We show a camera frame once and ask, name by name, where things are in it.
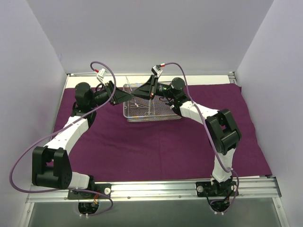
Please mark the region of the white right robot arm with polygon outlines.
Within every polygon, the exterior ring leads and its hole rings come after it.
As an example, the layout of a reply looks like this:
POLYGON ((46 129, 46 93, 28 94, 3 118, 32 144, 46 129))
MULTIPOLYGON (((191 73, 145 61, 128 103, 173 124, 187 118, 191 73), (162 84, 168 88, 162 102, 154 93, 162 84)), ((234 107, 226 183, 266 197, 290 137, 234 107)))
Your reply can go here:
POLYGON ((196 103, 190 96, 185 78, 174 78, 166 85, 159 83, 158 78, 151 75, 147 82, 131 94, 146 100, 161 96, 167 99, 175 114, 204 126, 215 155, 210 189, 215 195, 223 194, 227 190, 226 182, 232 177, 233 155, 242 138, 231 111, 219 111, 196 103))

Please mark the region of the metal mesh instrument tray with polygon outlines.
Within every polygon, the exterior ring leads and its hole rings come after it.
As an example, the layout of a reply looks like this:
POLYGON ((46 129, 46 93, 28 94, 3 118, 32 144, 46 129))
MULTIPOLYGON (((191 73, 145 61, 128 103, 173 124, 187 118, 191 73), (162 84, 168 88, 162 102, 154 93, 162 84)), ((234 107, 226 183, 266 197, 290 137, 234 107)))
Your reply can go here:
MULTIPOLYGON (((138 103, 148 105, 149 100, 145 100, 139 97, 135 97, 135 99, 138 103)), ((129 101, 123 103, 123 115, 128 122, 167 121, 177 120, 181 118, 170 109, 167 99, 162 98, 161 96, 155 96, 155 98, 152 100, 151 116, 145 115, 147 108, 131 107, 129 105, 129 101)))

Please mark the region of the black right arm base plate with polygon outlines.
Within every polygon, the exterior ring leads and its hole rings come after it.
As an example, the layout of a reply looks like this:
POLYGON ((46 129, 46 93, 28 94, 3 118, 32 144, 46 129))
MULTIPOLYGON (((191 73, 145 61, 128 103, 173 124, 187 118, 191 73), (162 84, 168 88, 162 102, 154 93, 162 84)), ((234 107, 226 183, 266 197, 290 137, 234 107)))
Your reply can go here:
POLYGON ((227 180, 225 182, 213 181, 198 181, 195 182, 196 194, 198 197, 226 197, 238 196, 236 192, 236 182, 234 180, 227 180))

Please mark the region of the steel surgical scissors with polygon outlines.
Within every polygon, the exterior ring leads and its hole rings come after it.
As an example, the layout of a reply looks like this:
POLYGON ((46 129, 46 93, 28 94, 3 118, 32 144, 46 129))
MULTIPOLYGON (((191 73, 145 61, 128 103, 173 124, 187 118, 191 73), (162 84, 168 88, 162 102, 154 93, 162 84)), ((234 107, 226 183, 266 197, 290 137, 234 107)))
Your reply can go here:
MULTIPOLYGON (((129 82, 127 76, 125 76, 125 78, 126 78, 126 82, 127 82, 128 86, 129 86, 129 89, 130 89, 130 91, 132 92, 132 87, 131 87, 131 84, 130 84, 130 82, 129 82)), ((138 103, 137 103, 135 97, 134 97, 134 105, 135 105, 136 107, 139 108, 139 105, 138 105, 138 103)))

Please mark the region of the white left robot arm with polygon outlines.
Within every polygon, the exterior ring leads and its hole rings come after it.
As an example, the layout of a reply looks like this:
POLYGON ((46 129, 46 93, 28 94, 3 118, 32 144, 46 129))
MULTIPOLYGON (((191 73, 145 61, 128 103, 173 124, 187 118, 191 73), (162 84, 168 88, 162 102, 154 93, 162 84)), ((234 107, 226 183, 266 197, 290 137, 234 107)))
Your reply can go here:
POLYGON ((93 91, 86 82, 75 87, 75 103, 66 125, 43 147, 32 152, 32 183, 54 189, 78 189, 84 198, 96 191, 89 175, 72 171, 69 154, 80 137, 92 126, 96 108, 106 103, 121 104, 134 96, 115 87, 112 81, 93 91))

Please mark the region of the purple cloth wrap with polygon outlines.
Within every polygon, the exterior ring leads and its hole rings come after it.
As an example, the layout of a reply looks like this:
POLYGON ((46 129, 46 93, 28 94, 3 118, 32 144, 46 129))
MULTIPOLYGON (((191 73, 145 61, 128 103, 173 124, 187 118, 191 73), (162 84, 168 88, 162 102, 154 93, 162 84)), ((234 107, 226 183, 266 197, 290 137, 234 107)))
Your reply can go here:
MULTIPOLYGON (((242 134, 232 163, 237 174, 271 175, 241 88, 196 85, 189 91, 200 105, 231 111, 242 134)), ((69 160, 74 172, 92 175, 98 182, 180 180, 210 177, 214 152, 204 127, 191 119, 128 122, 122 105, 107 104, 97 111, 69 160)))

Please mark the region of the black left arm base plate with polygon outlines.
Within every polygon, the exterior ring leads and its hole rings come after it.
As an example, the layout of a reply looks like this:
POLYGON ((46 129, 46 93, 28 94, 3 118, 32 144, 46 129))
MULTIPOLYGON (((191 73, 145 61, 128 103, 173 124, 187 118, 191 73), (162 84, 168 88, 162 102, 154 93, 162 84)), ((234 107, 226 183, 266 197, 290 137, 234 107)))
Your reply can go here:
POLYGON ((105 196, 111 196, 112 184, 110 183, 96 183, 93 186, 82 189, 80 191, 69 190, 67 199, 69 200, 92 200, 92 199, 103 199, 104 196, 95 194, 92 192, 98 192, 105 196))

